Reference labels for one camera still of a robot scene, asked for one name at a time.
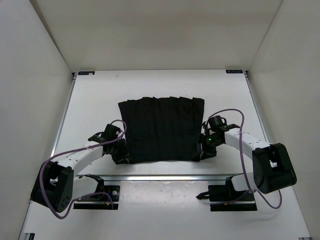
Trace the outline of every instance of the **white table surface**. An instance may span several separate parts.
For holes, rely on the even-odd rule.
[[[77,76],[57,146],[57,153],[82,146],[88,137],[121,119],[118,103],[142,97],[198,97],[205,100],[204,119],[226,108],[244,112],[244,131],[264,139],[243,74],[225,70],[96,71]],[[223,114],[240,124],[237,112]],[[219,146],[217,157],[201,162],[156,162],[115,165],[110,156],[95,161],[81,174],[96,175],[203,175],[241,173],[239,151]],[[252,169],[246,158],[247,169]],[[32,202],[24,233],[35,240],[297,240],[309,237],[292,187],[283,189],[283,205],[269,208],[255,194],[258,211],[210,212],[208,201],[195,196],[208,190],[206,181],[121,182],[119,209],[72,210],[65,220]],[[273,205],[277,193],[266,196]]]

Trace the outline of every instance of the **white enclosure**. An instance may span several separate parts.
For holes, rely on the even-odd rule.
[[[92,231],[102,239],[125,239],[132,233],[136,239],[179,239],[185,230],[200,225],[206,229],[190,232],[190,238],[204,233],[211,239],[291,240],[311,234],[320,240],[319,9],[319,0],[0,0],[0,238],[16,240],[24,226],[22,240],[23,233],[32,231],[37,232],[35,240],[78,240],[90,238]],[[243,75],[226,75],[223,69],[248,71],[248,85]],[[78,76],[73,85],[71,73],[81,70],[96,74]],[[251,216],[212,215],[195,199],[175,196],[165,201],[173,212],[163,210],[160,202],[143,208],[132,199],[136,186],[123,182],[118,211],[72,211],[69,220],[59,222],[32,203],[23,225],[40,165],[52,151],[82,145],[107,122],[120,118],[118,102],[163,95],[204,98],[204,117],[222,108],[239,108],[246,115],[246,131],[258,138],[266,133],[272,143],[283,143],[297,174],[294,188],[283,191],[283,207],[271,211],[257,196],[258,211]],[[229,121],[240,121],[236,113],[225,115]],[[77,140],[69,141],[70,135]],[[238,154],[220,146],[217,157],[203,162],[126,166],[105,156],[82,173],[117,175],[118,180],[145,174],[171,180],[180,174],[228,175],[242,171]],[[251,162],[245,161],[250,169]],[[172,181],[159,200],[170,199],[178,186],[194,195],[207,180]],[[164,186],[157,184],[142,188],[148,192]],[[276,194],[268,198],[279,200]],[[177,207],[191,202],[190,214]],[[170,221],[174,213],[182,220]],[[160,217],[150,221],[151,214]],[[80,216],[90,221],[79,225]],[[135,232],[140,222],[147,227]],[[126,224],[121,233],[115,232],[117,223]],[[54,228],[43,231],[48,224],[59,234],[51,232]],[[229,224],[236,235],[225,228]]]
[[[57,153],[82,146],[88,137],[103,131],[107,123],[121,119],[119,102],[170,96],[203,98],[205,117],[221,109],[240,109],[246,119],[243,130],[264,139],[243,73],[227,74],[225,70],[96,71],[94,75],[76,77]],[[221,115],[229,124],[241,122],[238,112]],[[252,170],[249,158],[246,165],[248,171]],[[242,173],[239,151],[226,145],[217,148],[216,157],[200,162],[116,165],[110,155],[105,155],[80,174],[105,175],[109,179],[124,175],[131,180],[120,183],[118,210],[73,209],[65,220],[58,220],[49,209],[33,202],[23,232],[35,233],[36,238],[47,240],[66,237],[69,240],[192,240],[199,234],[205,239],[215,236],[227,240],[310,236],[292,187],[282,191],[284,202],[279,210],[271,209],[256,194],[258,211],[210,212],[208,201],[196,199],[196,195],[208,190],[208,181],[170,181],[238,173]],[[128,176],[152,176],[159,181],[133,181],[134,177]],[[266,197],[275,206],[279,203],[277,192]]]

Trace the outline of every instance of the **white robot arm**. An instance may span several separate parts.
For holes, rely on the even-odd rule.
[[[222,119],[224,118],[214,116],[205,123],[204,134],[199,137],[203,151],[202,159],[215,157],[216,147],[227,144],[247,155],[253,162],[253,172],[228,177],[226,188],[232,188],[231,190],[236,192],[259,190],[267,194],[297,182],[295,171],[283,144],[271,144],[256,139],[248,133],[240,132],[239,126],[235,124],[227,125],[227,121],[223,122]],[[115,162],[129,161],[127,143],[125,139],[119,139],[120,133],[120,128],[108,124],[104,132],[96,133],[88,139],[83,146],[83,151],[61,156],[54,162],[45,162],[43,174],[41,175],[40,171],[35,181],[31,200],[47,206],[44,192],[41,190],[40,178],[43,179],[45,194],[50,204],[58,213],[64,211],[72,200],[103,192],[104,181],[99,176],[77,175],[105,154],[110,154]],[[102,145],[91,148],[92,142]]]

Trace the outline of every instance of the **black bracket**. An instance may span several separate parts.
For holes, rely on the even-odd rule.
[[[243,74],[244,72],[241,69],[227,69],[225,70],[226,74]]]
[[[239,128],[236,124],[227,125],[227,120],[219,115],[209,118],[202,127],[204,134],[201,133],[199,138],[202,146],[201,160],[217,156],[216,147],[226,143],[225,132]]]
[[[54,210],[58,213],[63,212],[72,198],[74,171],[71,167],[63,167],[58,165],[57,162],[51,161],[44,168],[43,183],[45,193]],[[32,201],[47,207],[40,189],[40,171],[30,198]]]
[[[254,194],[235,191],[230,177],[226,178],[225,185],[209,185],[208,191],[200,193],[196,198],[209,199],[212,202],[211,212],[257,211]]]
[[[97,132],[95,135],[89,137],[88,141],[94,141],[99,144],[105,143],[115,140],[119,136],[119,133],[121,133],[119,127],[107,124],[103,132]],[[128,164],[130,161],[127,142],[124,138],[117,142],[104,145],[103,154],[110,154],[116,164]]]
[[[102,192],[110,195],[113,202],[113,210],[118,210],[119,198],[120,198],[120,186],[119,185],[104,185]],[[79,201],[76,201],[73,205],[73,209],[95,209],[95,210],[112,210],[111,204],[108,202],[108,198],[105,195],[98,195],[96,197],[84,197]]]
[[[286,147],[271,144],[252,151],[254,183],[263,194],[268,194],[297,183]]]
[[[95,75],[95,71],[79,71],[78,75]]]

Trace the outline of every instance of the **pleated black fabric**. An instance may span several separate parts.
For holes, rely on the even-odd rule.
[[[200,161],[201,98],[143,97],[119,104],[130,163]]]

